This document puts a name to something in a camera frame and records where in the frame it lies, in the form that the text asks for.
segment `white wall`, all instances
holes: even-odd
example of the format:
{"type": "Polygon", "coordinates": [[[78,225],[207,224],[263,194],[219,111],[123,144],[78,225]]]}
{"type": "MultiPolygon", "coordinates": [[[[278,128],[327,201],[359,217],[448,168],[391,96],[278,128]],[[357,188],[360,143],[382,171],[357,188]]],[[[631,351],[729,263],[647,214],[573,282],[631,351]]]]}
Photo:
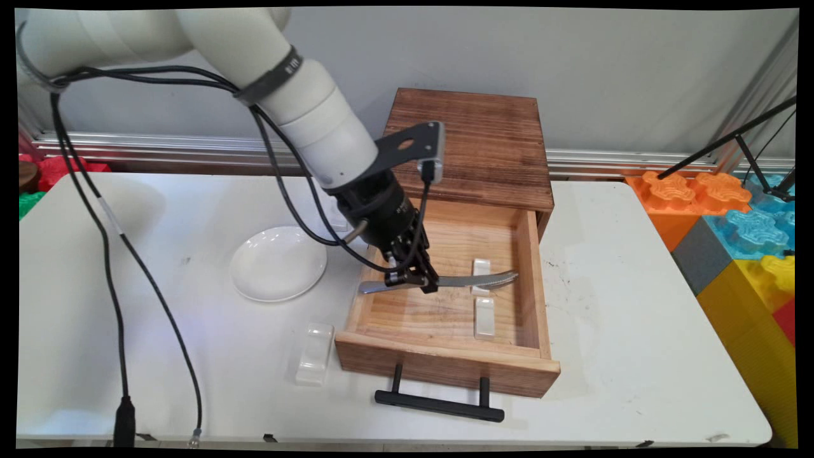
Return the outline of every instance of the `white wall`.
{"type": "MultiPolygon", "coordinates": [[[[297,7],[286,35],[376,138],[403,86],[535,97],[550,148],[692,152],[798,12],[297,7]]],[[[197,53],[176,62],[210,68],[197,53]]],[[[50,118],[44,94],[21,96],[50,118]]],[[[242,105],[208,88],[82,82],[63,114],[74,131],[257,136],[242,105]]]]}

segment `white table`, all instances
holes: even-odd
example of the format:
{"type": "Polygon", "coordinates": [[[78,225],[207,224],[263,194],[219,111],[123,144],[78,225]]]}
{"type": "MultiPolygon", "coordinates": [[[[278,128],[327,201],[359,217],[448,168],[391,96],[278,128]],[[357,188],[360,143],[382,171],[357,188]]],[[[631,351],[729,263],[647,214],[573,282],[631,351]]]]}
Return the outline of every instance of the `white table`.
{"type": "MultiPolygon", "coordinates": [[[[309,321],[340,330],[360,265],[329,249],[325,276],[292,301],[241,297],[235,248],[293,223],[267,177],[94,174],[158,281],[203,393],[203,440],[756,445],[763,414],[632,191],[555,182],[540,253],[552,355],[562,375],[543,399],[492,394],[500,424],[374,403],[390,379],[344,372],[297,386],[309,321]]],[[[302,178],[287,178],[317,224],[302,178]]],[[[20,223],[18,438],[110,438],[120,397],[116,322],[98,232],[66,178],[20,223]]],[[[187,440],[195,398],[160,304],[122,243],[113,269],[125,316],[138,432],[187,440]]],[[[404,380],[408,394],[475,403],[476,393],[404,380]]]]}

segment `orange foam block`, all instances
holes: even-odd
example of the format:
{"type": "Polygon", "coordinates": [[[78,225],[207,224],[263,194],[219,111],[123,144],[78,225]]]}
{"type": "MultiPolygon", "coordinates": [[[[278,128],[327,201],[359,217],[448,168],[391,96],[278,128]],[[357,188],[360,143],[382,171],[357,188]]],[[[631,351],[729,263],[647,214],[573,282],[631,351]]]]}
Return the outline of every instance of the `orange foam block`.
{"type": "Polygon", "coordinates": [[[752,193],[741,187],[741,180],[728,174],[700,173],[689,181],[695,191],[695,202],[703,214],[726,214],[735,209],[746,213],[750,210],[752,193]]]}
{"type": "Polygon", "coordinates": [[[730,209],[749,211],[751,193],[727,174],[700,173],[696,179],[672,174],[663,180],[654,171],[627,177],[650,221],[672,252],[703,214],[726,214],[730,209]]]}

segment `white dish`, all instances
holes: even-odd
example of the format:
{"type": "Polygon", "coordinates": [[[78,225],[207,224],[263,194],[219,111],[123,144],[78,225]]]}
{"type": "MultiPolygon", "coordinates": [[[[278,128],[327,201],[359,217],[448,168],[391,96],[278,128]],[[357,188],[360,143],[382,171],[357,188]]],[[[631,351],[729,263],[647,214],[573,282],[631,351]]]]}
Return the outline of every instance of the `white dish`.
{"type": "Polygon", "coordinates": [[[259,302],[292,299],[311,289],[328,263],[325,245],[300,227],[266,229],[234,252],[229,272],[243,296],[259,302]]]}

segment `black wristband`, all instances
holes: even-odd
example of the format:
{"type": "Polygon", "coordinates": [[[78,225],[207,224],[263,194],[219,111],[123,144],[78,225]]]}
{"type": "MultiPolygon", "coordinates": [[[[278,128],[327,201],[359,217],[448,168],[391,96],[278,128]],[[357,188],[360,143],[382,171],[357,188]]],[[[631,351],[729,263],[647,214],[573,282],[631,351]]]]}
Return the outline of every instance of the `black wristband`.
{"type": "Polygon", "coordinates": [[[234,97],[240,100],[240,103],[251,107],[257,104],[267,95],[275,92],[282,86],[289,78],[293,77],[297,70],[303,63],[301,55],[297,54],[297,50],[291,47],[285,59],[281,60],[276,67],[272,68],[263,76],[257,78],[252,84],[246,86],[240,92],[236,93],[234,97]]]}

